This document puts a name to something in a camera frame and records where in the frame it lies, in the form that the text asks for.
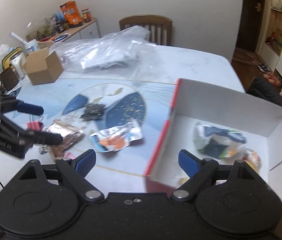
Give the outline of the white blue tissue pack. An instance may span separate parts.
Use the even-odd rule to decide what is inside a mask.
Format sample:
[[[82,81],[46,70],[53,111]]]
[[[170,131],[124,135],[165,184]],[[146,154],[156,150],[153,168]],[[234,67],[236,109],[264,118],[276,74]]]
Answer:
[[[245,150],[246,137],[239,131],[204,125],[194,126],[193,141],[201,154],[216,159],[231,158]]]

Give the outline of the tan squishy pig toy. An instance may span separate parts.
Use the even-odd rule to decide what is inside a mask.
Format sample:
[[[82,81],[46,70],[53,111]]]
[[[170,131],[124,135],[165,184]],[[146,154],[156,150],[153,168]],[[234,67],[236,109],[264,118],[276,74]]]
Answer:
[[[242,158],[254,171],[256,171],[257,173],[260,172],[260,169],[262,167],[262,161],[261,158],[259,157],[259,155],[249,149],[246,148],[244,150],[244,154],[243,154],[243,158]]]

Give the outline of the pink binder clip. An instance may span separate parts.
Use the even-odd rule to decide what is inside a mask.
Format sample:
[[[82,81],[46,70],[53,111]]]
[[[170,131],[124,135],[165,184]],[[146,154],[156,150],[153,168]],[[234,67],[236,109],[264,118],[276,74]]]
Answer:
[[[27,128],[33,131],[42,131],[44,127],[44,123],[42,122],[44,119],[43,116],[33,116],[29,117],[29,122],[27,123]]]

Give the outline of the brown mug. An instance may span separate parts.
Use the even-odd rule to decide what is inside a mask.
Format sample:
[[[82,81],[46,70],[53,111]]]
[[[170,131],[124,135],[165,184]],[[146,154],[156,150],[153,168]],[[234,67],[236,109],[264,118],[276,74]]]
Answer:
[[[0,73],[0,92],[10,91],[19,83],[19,77],[12,67],[8,67]]]

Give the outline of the gold foil packet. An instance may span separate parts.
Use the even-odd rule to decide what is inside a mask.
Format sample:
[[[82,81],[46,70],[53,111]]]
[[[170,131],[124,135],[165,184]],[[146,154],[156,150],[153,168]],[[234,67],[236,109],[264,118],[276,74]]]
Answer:
[[[80,142],[84,137],[83,130],[59,119],[55,119],[52,124],[45,127],[43,131],[60,134],[63,137],[61,144],[48,146],[48,153],[54,160],[63,159],[66,155],[66,151]]]

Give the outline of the white blue snack packet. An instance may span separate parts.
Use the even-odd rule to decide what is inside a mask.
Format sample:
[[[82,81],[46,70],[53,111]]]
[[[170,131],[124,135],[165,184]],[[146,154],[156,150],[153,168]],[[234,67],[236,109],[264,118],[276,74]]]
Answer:
[[[139,122],[131,119],[124,125],[106,128],[89,136],[93,147],[100,153],[117,152],[134,141],[142,140],[143,133]]]

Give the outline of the small brown cardboard box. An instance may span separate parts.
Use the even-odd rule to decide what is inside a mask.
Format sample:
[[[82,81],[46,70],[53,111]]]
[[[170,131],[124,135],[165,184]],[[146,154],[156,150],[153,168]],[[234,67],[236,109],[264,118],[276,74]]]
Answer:
[[[64,72],[56,52],[50,53],[49,48],[30,53],[22,69],[33,86],[54,83]]]

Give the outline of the white electric kettle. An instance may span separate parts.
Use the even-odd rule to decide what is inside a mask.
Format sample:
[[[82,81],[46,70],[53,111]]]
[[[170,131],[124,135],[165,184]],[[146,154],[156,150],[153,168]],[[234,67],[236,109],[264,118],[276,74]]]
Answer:
[[[10,58],[10,63],[19,76],[20,80],[25,78],[26,72],[23,70],[22,66],[26,63],[26,56],[23,51],[18,51],[13,54]]]

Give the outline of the red white cardboard box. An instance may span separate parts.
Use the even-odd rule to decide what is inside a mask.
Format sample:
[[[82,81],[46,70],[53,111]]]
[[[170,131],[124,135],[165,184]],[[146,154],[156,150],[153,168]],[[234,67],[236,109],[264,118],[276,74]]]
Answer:
[[[220,164],[245,160],[282,200],[282,107],[200,81],[179,79],[145,171],[148,192],[172,193],[189,175],[181,150]]]

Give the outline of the printed glass jar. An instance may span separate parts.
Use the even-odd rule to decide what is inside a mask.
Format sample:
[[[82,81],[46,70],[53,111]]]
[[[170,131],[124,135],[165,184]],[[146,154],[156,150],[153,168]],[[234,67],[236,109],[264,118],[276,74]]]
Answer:
[[[27,55],[29,55],[32,52],[40,50],[39,43],[36,39],[30,40],[29,42],[27,42],[24,45],[24,47],[25,47]]]

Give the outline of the glass terrarium bowl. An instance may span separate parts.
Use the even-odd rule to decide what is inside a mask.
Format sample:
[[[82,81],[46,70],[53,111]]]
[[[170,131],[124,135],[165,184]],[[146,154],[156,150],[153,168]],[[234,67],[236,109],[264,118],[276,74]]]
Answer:
[[[33,39],[43,41],[47,38],[51,38],[53,34],[53,25],[45,15],[40,16],[25,25],[25,36],[27,41]]]

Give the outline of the orange snack bag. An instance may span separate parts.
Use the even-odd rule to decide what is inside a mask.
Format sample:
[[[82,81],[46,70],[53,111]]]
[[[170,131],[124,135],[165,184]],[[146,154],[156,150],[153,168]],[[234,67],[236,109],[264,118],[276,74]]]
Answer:
[[[80,13],[74,1],[68,1],[62,4],[60,9],[70,28],[76,28],[83,25]]]

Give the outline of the red lidded jar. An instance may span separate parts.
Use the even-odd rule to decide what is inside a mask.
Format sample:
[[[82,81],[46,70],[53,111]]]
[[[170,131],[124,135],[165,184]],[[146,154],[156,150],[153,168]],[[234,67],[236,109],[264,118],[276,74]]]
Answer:
[[[82,18],[84,19],[84,22],[88,23],[92,21],[91,14],[88,8],[82,9],[81,13],[82,13]]]

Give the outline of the large clear plastic bag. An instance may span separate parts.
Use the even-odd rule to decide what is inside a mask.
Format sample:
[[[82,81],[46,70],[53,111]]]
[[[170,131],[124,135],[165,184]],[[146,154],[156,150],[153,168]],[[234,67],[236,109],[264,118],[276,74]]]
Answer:
[[[133,67],[154,52],[150,31],[135,25],[102,38],[59,42],[49,48],[68,72],[93,72],[111,67]]]

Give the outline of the brown wooden chair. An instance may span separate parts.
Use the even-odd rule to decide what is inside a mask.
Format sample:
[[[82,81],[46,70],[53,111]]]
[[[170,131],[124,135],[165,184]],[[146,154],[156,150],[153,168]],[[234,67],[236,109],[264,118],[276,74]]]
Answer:
[[[172,20],[160,15],[132,15],[119,20],[121,30],[141,26],[150,32],[149,41],[161,46],[172,45]]]

